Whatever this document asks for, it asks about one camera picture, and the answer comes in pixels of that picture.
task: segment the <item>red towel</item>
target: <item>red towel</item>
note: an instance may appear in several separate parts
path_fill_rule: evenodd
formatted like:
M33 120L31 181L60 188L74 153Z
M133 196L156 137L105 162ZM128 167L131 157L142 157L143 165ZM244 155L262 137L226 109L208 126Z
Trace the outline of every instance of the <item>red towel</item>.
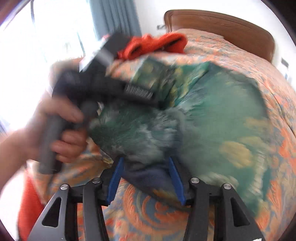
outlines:
M27 241L29 234L42 213L41 204L31 178L25 172L25 186L18 216L18 230L22 241Z
M133 60L143 54L164 50L170 53L184 53L187 38L181 33L167 33L159 38L153 38L150 34L143 37L133 37L126 48L118 52L118 58Z

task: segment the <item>blue curtain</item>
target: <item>blue curtain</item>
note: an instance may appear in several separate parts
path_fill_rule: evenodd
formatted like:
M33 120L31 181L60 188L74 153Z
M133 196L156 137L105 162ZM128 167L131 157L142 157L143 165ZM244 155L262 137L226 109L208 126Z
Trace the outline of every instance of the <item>blue curtain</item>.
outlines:
M120 31L128 36L141 36L133 0L89 0L97 39Z

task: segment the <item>screw head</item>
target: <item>screw head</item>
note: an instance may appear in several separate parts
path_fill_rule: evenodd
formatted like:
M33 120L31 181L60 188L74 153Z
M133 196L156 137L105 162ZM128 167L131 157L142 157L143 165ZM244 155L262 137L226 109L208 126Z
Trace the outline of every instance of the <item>screw head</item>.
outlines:
M69 185L68 184L62 184L61 186L60 186L60 189L61 190L67 190L69 188Z
M101 182L101 179L99 177L95 177L92 181L94 184L98 184Z
M196 183L199 183L200 180L197 177L193 177L193 178L190 179L190 181L191 181L191 183L196 184Z
M223 187L227 190L231 189L231 185L229 183L224 183Z

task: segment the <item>patterned bedspread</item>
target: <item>patterned bedspread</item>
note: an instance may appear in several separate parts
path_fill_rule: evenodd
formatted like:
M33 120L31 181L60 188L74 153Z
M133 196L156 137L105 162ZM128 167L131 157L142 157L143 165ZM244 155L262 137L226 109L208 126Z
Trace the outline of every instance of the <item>patterned bedspread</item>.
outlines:
M256 221L267 241L282 235L296 212L296 93L269 62L239 49L221 36L197 30L179 30L188 36L185 55L158 52L150 54L166 64L198 64L211 61L257 81L272 123L271 183L267 200L259 208ZM145 59L114 64L112 75L130 79ZM37 163L30 169L43 203L47 203L62 183L82 185L100 175L112 160L91 143L89 153L68 165L55 177L38 174ZM167 206L121 180L115 200L104 209L110 240L183 240L188 210ZM80 240L84 239L82 206L78 207ZM213 223L208 239L213 239Z

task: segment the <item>dark blue fabric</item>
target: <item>dark blue fabric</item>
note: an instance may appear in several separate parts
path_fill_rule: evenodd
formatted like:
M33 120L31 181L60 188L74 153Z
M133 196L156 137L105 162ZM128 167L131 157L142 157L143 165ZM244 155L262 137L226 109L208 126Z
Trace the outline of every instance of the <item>dark blue fabric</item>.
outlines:
M145 166L142 163L125 162L122 177L141 190L149 190L157 187L157 190L175 193L167 163L155 163Z
M119 31L128 36L141 36L133 0L89 0L97 39Z

